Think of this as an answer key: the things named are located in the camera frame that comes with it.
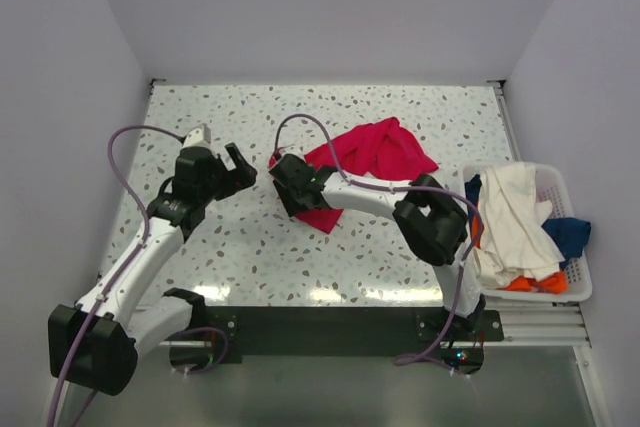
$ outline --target white plastic basket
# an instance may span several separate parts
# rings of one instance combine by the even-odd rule
[[[465,195],[464,183],[474,175],[491,165],[504,165],[508,162],[473,162],[460,167],[458,179],[460,179],[458,192]],[[542,164],[532,164],[536,167],[536,192],[539,201],[550,200],[553,211],[550,219],[560,217],[573,217],[573,207],[569,200],[569,192],[564,184],[562,175],[554,167]],[[569,289],[562,294],[549,294],[542,292],[510,292],[507,290],[490,289],[483,287],[482,293],[489,297],[498,297],[508,300],[524,300],[533,302],[582,302],[591,296],[592,285],[589,275],[589,266],[584,254],[579,259],[569,261],[564,270],[569,283]]]

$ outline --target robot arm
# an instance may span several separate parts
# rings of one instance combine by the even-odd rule
[[[149,235],[138,255],[119,277],[114,277],[129,254],[139,248],[143,226],[98,285],[73,307],[59,305],[51,313],[49,359],[55,377],[87,316],[93,315],[93,319],[73,357],[67,380],[110,395],[124,389],[138,359],[150,349],[201,322],[194,320],[194,315],[204,308],[202,299],[179,289],[165,293],[151,309],[135,309],[160,268],[204,220],[206,207],[255,184],[256,171],[236,146],[225,148],[235,164],[233,170],[228,170],[212,150],[209,128],[202,125],[193,129],[184,139],[174,176],[163,183],[148,206]],[[166,192],[169,184],[171,192]],[[112,285],[105,297],[102,292],[107,284]]]
[[[352,181],[388,189],[376,191],[348,183],[333,167],[316,170],[292,154],[282,156],[270,173],[289,216],[311,209],[352,209],[396,222],[411,251],[434,267],[443,304],[451,310],[467,238],[467,215],[443,194],[398,192],[408,186],[440,188],[433,177],[424,174],[415,181],[390,182],[350,175]],[[421,208],[428,208],[428,214],[423,214]],[[465,275],[455,313],[467,318],[478,314],[483,303],[477,278]]]

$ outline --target white enclosure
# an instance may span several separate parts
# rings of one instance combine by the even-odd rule
[[[0,0],[0,423],[38,425],[46,319],[92,285],[121,189],[108,136],[175,84],[506,80],[522,158],[556,166],[588,247],[582,305],[616,425],[640,418],[638,0]],[[122,141],[131,164],[135,139]]]

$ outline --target speckled white tabletop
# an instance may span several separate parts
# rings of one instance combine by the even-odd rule
[[[345,212],[325,235],[287,218],[267,161],[278,123],[294,112],[316,116],[333,136],[395,116],[440,165],[435,177],[452,188],[463,162],[511,159],[491,87],[156,86],[147,124],[184,135],[205,122],[218,151],[235,142],[259,174],[252,189],[209,206],[205,221],[162,269],[141,305],[153,304],[170,287],[195,290],[208,304],[221,305],[441,305],[431,267],[415,259],[386,219]],[[321,132],[306,120],[291,121],[281,142],[295,153],[322,143]],[[145,204],[172,175],[178,151],[169,137],[140,136],[130,181]],[[126,197],[103,273],[139,223]]]

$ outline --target white cloth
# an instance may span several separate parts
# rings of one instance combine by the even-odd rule
[[[506,287],[520,275],[543,280],[560,270],[564,257],[541,227],[553,206],[536,204],[535,174],[535,166],[522,162],[480,174],[478,210],[485,230],[474,263],[486,287]]]

